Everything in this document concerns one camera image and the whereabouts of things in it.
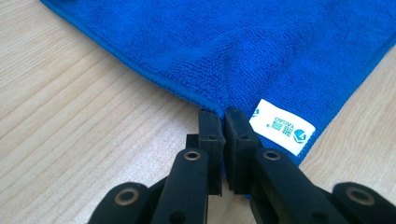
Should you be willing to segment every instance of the microfiber towel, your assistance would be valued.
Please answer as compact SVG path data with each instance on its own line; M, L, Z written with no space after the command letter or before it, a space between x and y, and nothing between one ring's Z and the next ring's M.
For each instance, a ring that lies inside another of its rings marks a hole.
M229 106L250 117L263 99L309 122L315 131L298 154L260 136L296 164L396 40L395 0L42 2L141 76L221 118Z

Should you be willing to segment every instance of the metal screw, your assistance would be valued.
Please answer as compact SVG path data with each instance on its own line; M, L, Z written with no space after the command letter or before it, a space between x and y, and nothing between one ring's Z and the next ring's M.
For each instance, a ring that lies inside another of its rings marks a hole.
M201 153L194 150L188 151L184 153L184 159L188 161L198 161L199 159L201 159Z
M375 199L373 195L371 195L369 192L367 192L364 189L350 187L346 189L346 196L355 203L359 203L363 205L375 204Z
M278 161L280 159L279 153L269 150L264 153L262 153L265 159L270 160L270 161Z
M139 191L137 189L128 188L120 191L114 198L114 201L118 205L125 206L136 202L138 198L139 198Z

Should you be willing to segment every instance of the black plastic part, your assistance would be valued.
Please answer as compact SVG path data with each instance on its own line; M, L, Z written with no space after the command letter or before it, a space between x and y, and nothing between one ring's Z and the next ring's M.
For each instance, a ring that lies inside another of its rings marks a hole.
M265 198L253 197L268 200L280 223L347 223L286 154L260 149L255 157L253 171Z
M201 110L199 120L199 146L209 156L209 194L221 195L221 161L225 145L221 122L215 113Z
M199 148L177 153L151 223L206 223L208 165Z
M198 133L188 133L186 136L186 148L199 147L198 141L199 141Z
M147 204L148 215L152 216L154 214L155 209L157 208L158 201L160 200L161 194L163 193L163 187L165 186L166 180L168 177L158 181L156 184L148 188L149 191L149 199Z
M225 114L224 163L230 190L235 194L249 194L249 167L254 154L262 144L245 114L234 107Z
M279 218L269 202L263 202L255 197L250 199L250 209L257 224L277 224Z
M108 192L93 211L89 224L141 224L148 223L146 210L149 189L137 183L124 183Z
M326 199L329 200L329 202L332 201L332 194L331 194L329 191L327 191L327 190L325 190L325 189L322 189L322 188L320 188L320 187L318 187L318 186L317 186L317 188L318 188L319 191L326 197Z
M396 223L396 207L365 186L351 182L338 184L332 198L350 223Z

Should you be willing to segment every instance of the wood grain surface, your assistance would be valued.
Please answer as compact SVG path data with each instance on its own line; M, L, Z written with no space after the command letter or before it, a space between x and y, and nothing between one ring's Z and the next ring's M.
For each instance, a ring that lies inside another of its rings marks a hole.
M0 223L86 223L120 183L169 173L199 108L143 79L39 1L0 1ZM396 49L301 165L396 203ZM248 200L210 197L208 223L255 223Z

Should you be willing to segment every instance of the care label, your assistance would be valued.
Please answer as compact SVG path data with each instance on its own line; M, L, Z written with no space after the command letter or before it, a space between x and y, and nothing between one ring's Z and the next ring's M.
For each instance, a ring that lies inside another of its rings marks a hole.
M250 118L254 132L282 146L295 156L315 131L308 121L261 100Z

